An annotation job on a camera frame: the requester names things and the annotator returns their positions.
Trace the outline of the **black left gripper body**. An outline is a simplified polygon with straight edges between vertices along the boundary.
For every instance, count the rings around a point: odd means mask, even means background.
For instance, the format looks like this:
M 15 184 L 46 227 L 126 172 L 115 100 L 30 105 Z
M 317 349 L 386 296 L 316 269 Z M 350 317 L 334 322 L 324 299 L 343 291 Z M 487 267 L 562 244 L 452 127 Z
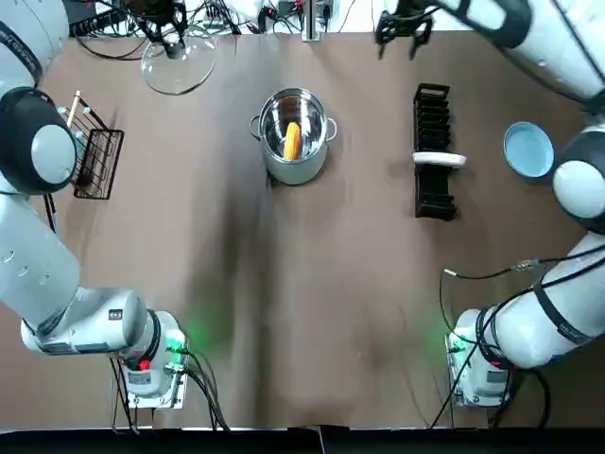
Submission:
M 182 19 L 185 4 L 176 0 L 143 0 L 142 15 L 147 19 Z

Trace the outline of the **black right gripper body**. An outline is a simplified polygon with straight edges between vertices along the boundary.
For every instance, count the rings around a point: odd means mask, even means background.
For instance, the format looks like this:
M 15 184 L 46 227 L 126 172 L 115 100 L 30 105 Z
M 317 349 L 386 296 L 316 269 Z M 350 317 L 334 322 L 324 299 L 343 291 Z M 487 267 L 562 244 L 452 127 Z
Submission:
M 440 9 L 433 1 L 397 0 L 388 1 L 387 15 L 409 19 L 430 16 Z

